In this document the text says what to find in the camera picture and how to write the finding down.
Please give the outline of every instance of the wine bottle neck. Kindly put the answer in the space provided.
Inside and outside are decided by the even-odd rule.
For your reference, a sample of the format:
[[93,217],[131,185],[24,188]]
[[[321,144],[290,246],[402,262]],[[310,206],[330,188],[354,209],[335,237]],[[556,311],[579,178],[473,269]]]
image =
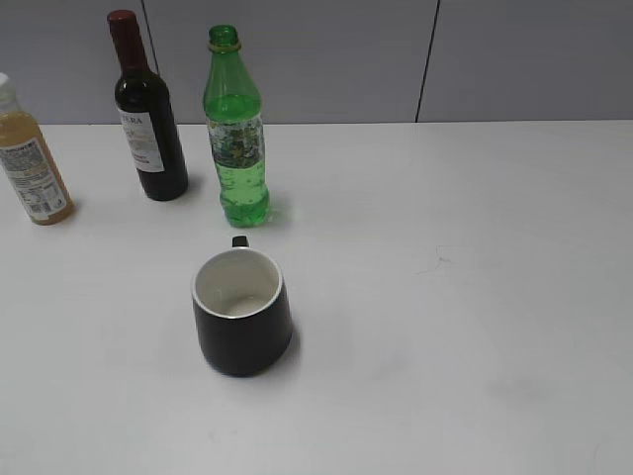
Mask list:
[[149,69],[147,64],[147,56],[140,42],[140,36],[137,39],[128,39],[124,42],[115,40],[115,48],[119,57],[121,71],[131,69]]
[[121,70],[149,69],[136,15],[129,10],[116,10],[110,13],[108,21]]

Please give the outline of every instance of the bottle cap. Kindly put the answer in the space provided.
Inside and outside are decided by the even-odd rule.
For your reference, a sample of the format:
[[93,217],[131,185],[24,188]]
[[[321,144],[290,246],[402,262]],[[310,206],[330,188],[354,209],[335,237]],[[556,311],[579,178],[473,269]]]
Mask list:
[[11,84],[9,76],[0,72],[0,104],[16,101],[16,90]]
[[215,25],[209,30],[209,49],[215,52],[231,52],[241,48],[237,30],[233,25]]

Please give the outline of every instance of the black mug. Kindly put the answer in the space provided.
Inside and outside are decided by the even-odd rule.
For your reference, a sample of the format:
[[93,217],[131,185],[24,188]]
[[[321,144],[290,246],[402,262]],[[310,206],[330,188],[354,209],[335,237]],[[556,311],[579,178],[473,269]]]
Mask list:
[[293,326],[279,265],[248,247],[246,236],[232,244],[198,270],[191,295],[207,361],[224,374],[247,376],[283,354]]

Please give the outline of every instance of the wine bottle label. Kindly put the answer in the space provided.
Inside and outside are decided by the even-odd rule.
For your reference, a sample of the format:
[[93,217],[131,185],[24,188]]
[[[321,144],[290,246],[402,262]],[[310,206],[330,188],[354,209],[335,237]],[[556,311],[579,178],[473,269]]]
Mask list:
[[0,162],[27,213],[35,220],[47,220],[66,206],[38,139],[0,146]]
[[250,168],[264,159],[264,131],[259,114],[233,124],[207,120],[214,162],[229,168]]
[[165,171],[149,113],[119,109],[119,114],[136,168],[147,173]]

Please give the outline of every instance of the dark red wine bottle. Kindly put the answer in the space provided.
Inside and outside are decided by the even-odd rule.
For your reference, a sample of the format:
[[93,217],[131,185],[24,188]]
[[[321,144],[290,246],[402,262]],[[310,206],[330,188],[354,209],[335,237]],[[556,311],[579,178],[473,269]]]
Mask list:
[[189,179],[169,90],[147,65],[134,12],[115,10],[108,23],[122,72],[115,100],[140,184],[152,200],[173,200],[187,190]]

